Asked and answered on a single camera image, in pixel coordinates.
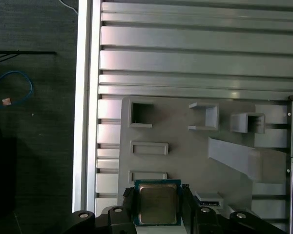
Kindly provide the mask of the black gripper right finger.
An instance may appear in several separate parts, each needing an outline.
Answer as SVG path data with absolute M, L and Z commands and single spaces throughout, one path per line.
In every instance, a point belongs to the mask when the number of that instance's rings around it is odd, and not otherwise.
M 200 206 L 189 185 L 181 187 L 181 219 L 188 234 L 284 234 L 285 232 L 246 211 L 232 212 L 228 218 Z

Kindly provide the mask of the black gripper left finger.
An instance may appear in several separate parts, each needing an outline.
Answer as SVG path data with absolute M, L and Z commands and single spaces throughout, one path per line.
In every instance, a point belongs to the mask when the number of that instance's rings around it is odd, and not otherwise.
M 72 214 L 71 234 L 135 234 L 134 209 L 137 195 L 133 187 L 126 188 L 120 206 L 107 209 L 106 214 L 96 217 L 90 211 Z

